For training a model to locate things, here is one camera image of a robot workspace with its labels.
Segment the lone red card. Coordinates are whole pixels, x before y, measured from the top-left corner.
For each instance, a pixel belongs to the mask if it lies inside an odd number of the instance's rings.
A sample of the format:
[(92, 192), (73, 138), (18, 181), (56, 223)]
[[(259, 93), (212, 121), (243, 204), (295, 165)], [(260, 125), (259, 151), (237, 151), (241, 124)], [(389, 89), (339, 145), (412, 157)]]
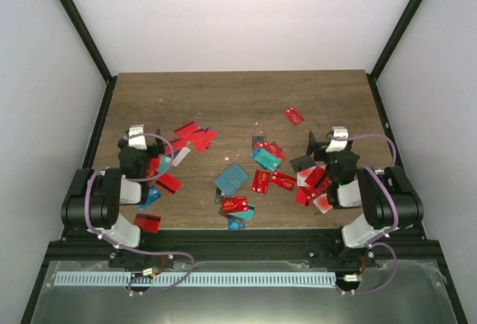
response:
[(305, 118), (297, 111), (295, 107), (288, 107), (282, 111), (283, 115), (294, 125), (297, 126), (305, 121)]

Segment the teal VIP card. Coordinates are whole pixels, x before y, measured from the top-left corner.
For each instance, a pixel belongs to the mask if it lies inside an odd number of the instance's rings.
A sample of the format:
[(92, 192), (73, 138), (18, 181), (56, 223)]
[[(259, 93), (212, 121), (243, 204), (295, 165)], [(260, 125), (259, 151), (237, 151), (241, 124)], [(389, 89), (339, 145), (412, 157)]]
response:
[(282, 160), (279, 157), (276, 157), (263, 148), (255, 149), (251, 153), (251, 157), (260, 166), (269, 171), (275, 171), (282, 163)]

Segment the blue leather card holder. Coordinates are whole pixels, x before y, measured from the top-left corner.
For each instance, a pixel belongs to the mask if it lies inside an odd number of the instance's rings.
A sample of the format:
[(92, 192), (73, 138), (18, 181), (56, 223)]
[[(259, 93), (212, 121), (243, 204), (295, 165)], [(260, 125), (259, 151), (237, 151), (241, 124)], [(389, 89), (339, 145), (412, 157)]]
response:
[(214, 184), (226, 197), (232, 197), (247, 180), (247, 173), (239, 165), (231, 164), (214, 179)]

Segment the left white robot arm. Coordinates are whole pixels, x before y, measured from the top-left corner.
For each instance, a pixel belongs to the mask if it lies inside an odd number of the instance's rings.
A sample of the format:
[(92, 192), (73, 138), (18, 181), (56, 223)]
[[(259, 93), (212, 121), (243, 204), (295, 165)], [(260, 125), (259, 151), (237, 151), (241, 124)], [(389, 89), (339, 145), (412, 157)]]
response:
[(60, 216), (67, 229), (84, 229), (116, 248), (127, 247), (127, 260), (144, 267), (153, 250), (140, 241), (141, 229), (120, 214), (120, 207), (146, 204), (151, 183), (166, 173), (153, 161), (164, 155), (171, 143), (159, 130), (146, 133), (138, 124), (124, 132), (118, 146), (118, 167), (75, 172)]

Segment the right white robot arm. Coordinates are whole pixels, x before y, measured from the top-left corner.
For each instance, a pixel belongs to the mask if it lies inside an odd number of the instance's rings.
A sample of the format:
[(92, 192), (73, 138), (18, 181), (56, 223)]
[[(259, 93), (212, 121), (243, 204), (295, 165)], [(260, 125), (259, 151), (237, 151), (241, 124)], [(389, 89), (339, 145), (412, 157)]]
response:
[(306, 153), (322, 163), (305, 180), (315, 206), (320, 210), (362, 210), (341, 227), (330, 250), (330, 258), (342, 267), (352, 264), (378, 240), (423, 219), (423, 204), (405, 170), (397, 164), (395, 144), (385, 135), (381, 137), (390, 146), (392, 162), (375, 170), (359, 164), (360, 157), (352, 150), (356, 138), (347, 128), (333, 127), (324, 142), (309, 134)]

